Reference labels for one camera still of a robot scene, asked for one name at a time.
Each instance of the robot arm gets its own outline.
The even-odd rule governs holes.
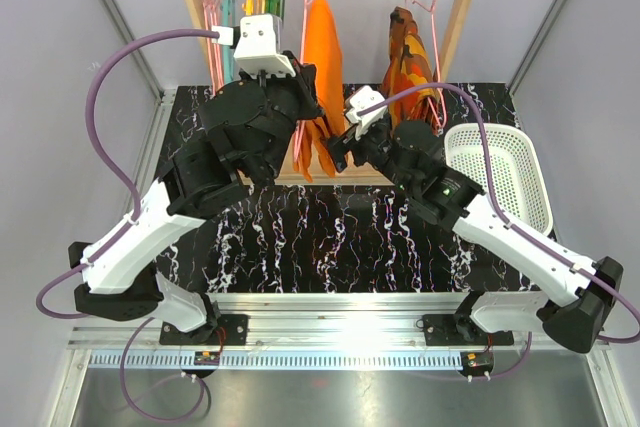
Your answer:
[[[100,241],[70,247],[72,266],[88,265],[75,290],[76,309],[116,321],[153,316],[205,340],[220,316],[215,303],[156,272],[153,260],[168,246],[247,197],[238,175],[257,186],[274,183],[298,120],[322,115],[315,67],[279,52],[280,19],[245,17],[239,29],[218,27],[219,42],[235,47],[241,80],[225,85],[199,107],[204,132],[165,166],[142,199],[140,217],[93,264]]]
[[[546,332],[566,348],[586,353],[600,333],[614,299],[577,268],[599,277],[616,290],[622,266],[606,257],[599,262],[571,252],[507,214],[509,224],[498,218],[480,185],[442,161],[441,142],[422,121],[405,121],[391,134],[385,110],[358,115],[383,101],[370,87],[347,102],[351,127],[329,142],[338,170],[351,152],[356,165],[370,163],[402,189],[414,212],[426,222],[480,244],[533,280],[541,292],[495,295],[471,293],[458,311],[458,329],[473,337],[475,329]],[[568,268],[516,232],[513,226],[538,243],[573,261]]]

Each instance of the white plastic clip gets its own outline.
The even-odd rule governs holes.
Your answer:
[[[356,140],[360,140],[360,137],[367,133],[369,127],[384,116],[387,109],[380,108],[362,116],[360,112],[381,102],[384,102],[382,94],[373,90],[368,85],[361,87],[347,99],[346,104],[348,110],[345,117],[351,125],[357,125]]]
[[[574,274],[577,274],[579,271],[583,269],[584,269],[584,264],[580,265],[578,262],[574,262],[573,264],[571,264],[571,267],[569,267],[569,270]]]
[[[131,219],[131,212],[128,212],[126,214],[123,215],[123,219],[127,221],[128,224],[133,225],[134,227],[140,224],[140,220],[132,220]]]

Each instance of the perforated metal strip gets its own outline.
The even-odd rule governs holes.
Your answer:
[[[122,351],[96,350],[89,367],[117,368]],[[196,365],[195,351],[135,350],[127,356],[127,369],[211,369]],[[460,370],[459,352],[416,351],[348,355],[341,352],[251,352],[225,350],[220,369],[229,370]]]

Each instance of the white wall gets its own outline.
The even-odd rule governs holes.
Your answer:
[[[423,0],[427,5],[431,0]],[[552,0],[474,0],[450,72],[451,81],[506,82],[511,79]],[[184,0],[117,0],[134,35],[191,26]],[[302,0],[287,0],[285,48],[299,53]],[[388,66],[389,14],[404,0],[329,0],[343,50],[345,82],[380,82]],[[439,0],[440,39],[453,0]],[[417,19],[430,44],[426,12]],[[165,87],[206,84],[207,70],[196,44],[174,42],[147,58]]]
[[[569,0],[516,92],[533,139],[556,228],[570,248],[625,267],[622,293],[640,305],[640,4]],[[637,332],[621,306],[608,330]],[[638,344],[615,347],[640,420]]]
[[[36,310],[36,293],[69,268],[67,246],[104,235],[126,200],[83,117],[96,63],[121,44],[97,0],[0,0],[0,9],[0,423],[30,427],[43,425],[71,329]],[[100,96],[98,131],[131,172],[153,98],[131,62],[116,70]],[[77,282],[48,305],[72,311]]]

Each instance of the pink hanger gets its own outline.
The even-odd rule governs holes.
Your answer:
[[[218,5],[220,0],[202,0],[205,29],[209,30],[218,23]],[[222,52],[219,44],[212,44],[207,40],[207,53],[209,63],[209,74],[211,75],[211,86],[213,93],[224,85],[222,72]]]
[[[304,64],[304,43],[307,37],[307,16],[309,5],[314,0],[302,0],[303,11],[302,11],[302,41],[300,42],[300,63]],[[302,139],[304,137],[304,121],[301,120],[298,122],[296,126],[296,132],[293,137],[293,162],[296,163],[298,158],[300,157],[300,149],[302,147]]]
[[[426,10],[427,12],[429,12],[431,14],[431,38],[433,40],[433,52],[434,55],[436,57],[436,82],[440,82],[441,76],[440,76],[440,58],[438,56],[438,37],[436,35],[436,20],[435,20],[435,13],[436,13],[436,3],[437,0],[432,0],[431,1],[431,7],[427,8],[425,7],[422,3],[420,3],[417,0],[411,0],[411,4],[417,4],[420,7],[422,7],[424,10]],[[438,130],[442,130],[444,129],[444,126],[447,124],[447,106],[444,102],[444,94],[442,93],[442,89],[438,89],[438,93],[440,94],[440,100],[442,102],[442,122],[440,122],[440,117],[438,116],[438,109],[436,108],[436,106],[433,104],[433,99],[431,99],[431,97],[429,97],[429,99],[427,99],[427,101],[429,102],[429,107],[431,108],[431,112],[433,114],[433,118],[436,119],[436,123],[438,126]]]

